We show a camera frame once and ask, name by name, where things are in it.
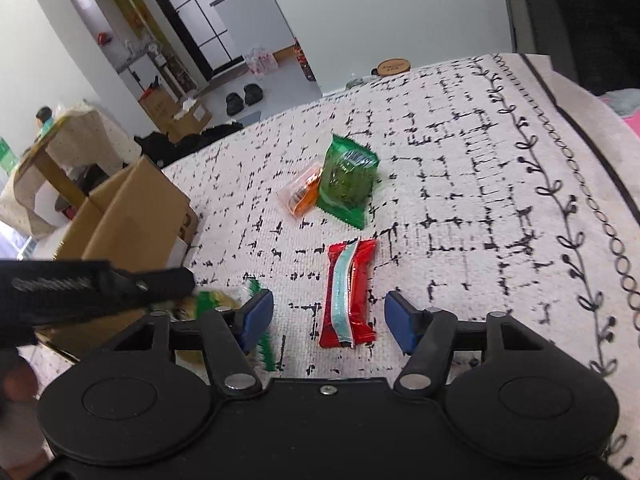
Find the green snack package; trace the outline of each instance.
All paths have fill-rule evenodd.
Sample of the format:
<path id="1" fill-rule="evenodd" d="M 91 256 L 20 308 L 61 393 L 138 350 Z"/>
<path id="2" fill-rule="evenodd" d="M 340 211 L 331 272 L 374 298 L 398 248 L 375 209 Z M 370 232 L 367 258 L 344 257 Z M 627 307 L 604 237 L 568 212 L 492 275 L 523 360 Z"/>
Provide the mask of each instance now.
<path id="1" fill-rule="evenodd" d="M 379 163 L 378 156 L 368 148 L 334 135 L 324 158 L 318 207 L 364 229 L 364 211 Z"/>

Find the cardboard flap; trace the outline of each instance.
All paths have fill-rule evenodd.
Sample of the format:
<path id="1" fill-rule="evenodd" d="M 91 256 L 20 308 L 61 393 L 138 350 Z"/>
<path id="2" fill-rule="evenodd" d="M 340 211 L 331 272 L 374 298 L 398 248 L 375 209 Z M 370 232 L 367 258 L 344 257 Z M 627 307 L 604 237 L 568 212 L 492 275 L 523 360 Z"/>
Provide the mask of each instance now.
<path id="1" fill-rule="evenodd" d="M 81 259 L 100 220 L 102 220 L 102 212 L 91 200 L 85 200 L 62 238 L 54 259 Z"/>
<path id="2" fill-rule="evenodd" d="M 162 269 L 188 206 L 189 199 L 148 158 L 140 158 L 110 201 L 82 258 L 108 259 L 131 272 Z"/>

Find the black cloth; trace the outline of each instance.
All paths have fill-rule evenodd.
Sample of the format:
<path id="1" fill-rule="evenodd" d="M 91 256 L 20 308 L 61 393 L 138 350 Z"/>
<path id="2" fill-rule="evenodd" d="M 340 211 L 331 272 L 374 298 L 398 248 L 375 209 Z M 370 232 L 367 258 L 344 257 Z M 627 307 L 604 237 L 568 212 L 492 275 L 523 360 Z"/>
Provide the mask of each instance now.
<path id="1" fill-rule="evenodd" d="M 166 135 L 153 132 L 146 137 L 133 137 L 142 148 L 143 155 L 148 156 L 158 168 L 164 168 L 177 160 L 175 144 Z"/>
<path id="2" fill-rule="evenodd" d="M 199 152 L 217 140 L 239 132 L 242 128 L 242 124 L 235 121 L 231 124 L 219 124 L 213 128 L 206 128 L 199 135 L 183 137 L 177 144 L 173 144 L 167 136 L 158 132 L 146 137 L 134 137 L 134 140 L 142 148 L 143 155 L 148 156 L 159 168 L 165 168 L 176 160 Z"/>
<path id="3" fill-rule="evenodd" d="M 100 166 L 98 166 L 97 164 L 92 164 L 86 170 L 82 181 L 79 182 L 80 189 L 85 195 L 87 195 L 91 190 L 94 190 L 96 187 L 100 186 L 100 184 L 102 184 L 108 178 L 109 175 L 104 173 Z"/>

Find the red object on shelf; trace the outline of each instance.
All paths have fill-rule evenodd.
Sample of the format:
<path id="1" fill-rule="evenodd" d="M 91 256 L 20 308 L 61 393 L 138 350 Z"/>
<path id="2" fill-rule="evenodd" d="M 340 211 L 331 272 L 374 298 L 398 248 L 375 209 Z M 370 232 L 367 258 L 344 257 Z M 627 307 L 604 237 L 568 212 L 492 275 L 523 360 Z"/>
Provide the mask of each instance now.
<path id="1" fill-rule="evenodd" d="M 151 88 L 151 86 L 150 86 L 149 88 L 147 88 L 147 89 L 145 90 L 145 92 L 140 96 L 140 99 L 138 99 L 138 102 L 140 102 L 140 101 L 144 100 L 144 99 L 145 99 L 146 97 L 148 97 L 148 96 L 151 94 L 151 92 L 153 92 L 153 91 L 154 91 L 154 88 Z"/>
<path id="2" fill-rule="evenodd" d="M 64 216 L 66 216 L 69 220 L 73 220 L 76 216 L 76 213 L 78 212 L 78 210 L 73 207 L 72 205 L 70 205 L 69 207 L 67 207 L 62 214 Z"/>
<path id="3" fill-rule="evenodd" d="M 111 43 L 111 40 L 113 38 L 109 35 L 108 32 L 101 32 L 100 34 L 98 34 L 98 46 L 105 46 L 106 44 Z"/>
<path id="4" fill-rule="evenodd" d="M 306 60 L 305 53 L 300 46 L 298 38 L 296 38 L 296 44 L 293 47 L 293 51 L 296 53 L 296 59 L 298 60 L 298 63 L 300 63 L 300 68 L 302 69 L 302 72 L 305 73 L 306 79 L 309 81 L 315 81 L 316 76 L 314 75 L 314 71 L 311 70 L 311 65 L 309 65 L 309 62 Z"/>

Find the cardboard box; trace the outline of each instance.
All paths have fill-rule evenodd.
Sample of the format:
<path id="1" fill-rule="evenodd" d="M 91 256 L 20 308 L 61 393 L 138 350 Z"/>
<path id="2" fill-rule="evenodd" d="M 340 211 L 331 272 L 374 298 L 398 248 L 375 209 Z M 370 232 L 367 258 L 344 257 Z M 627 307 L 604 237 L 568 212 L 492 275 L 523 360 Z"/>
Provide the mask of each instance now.
<path id="1" fill-rule="evenodd" d="M 117 269 L 164 269 L 188 214 L 189 199 L 146 157 L 94 189 L 62 239 L 55 259 L 109 260 Z M 195 231 L 198 218 L 191 218 Z M 38 331 L 54 349 L 81 359 L 145 313 Z"/>
<path id="2" fill-rule="evenodd" d="M 207 124 L 209 124 L 211 118 L 211 113 L 204 105 L 194 100 L 189 110 L 180 109 L 180 111 L 174 115 L 174 123 L 171 127 L 172 131 L 168 134 L 169 140 L 177 144 L 183 137 L 192 134 L 199 135 Z"/>
<path id="3" fill-rule="evenodd" d="M 191 208 L 187 209 L 187 213 L 184 216 L 184 220 L 182 221 L 182 226 L 180 227 L 180 238 L 189 245 L 193 242 L 193 239 L 196 235 L 196 229 L 198 227 L 198 215 L 196 215 L 195 211 Z"/>
<path id="4" fill-rule="evenodd" d="M 189 250 L 189 246 L 185 243 L 181 238 L 175 239 L 174 248 L 171 249 L 171 254 L 169 254 L 169 258 L 166 261 L 165 267 L 167 269 L 175 269 L 177 267 L 181 267 L 184 262 L 184 257 L 187 254 L 187 250 Z"/>
<path id="5" fill-rule="evenodd" d="M 168 135 L 173 131 L 174 115 L 180 111 L 180 104 L 162 85 L 141 98 L 139 103 L 162 134 Z"/>

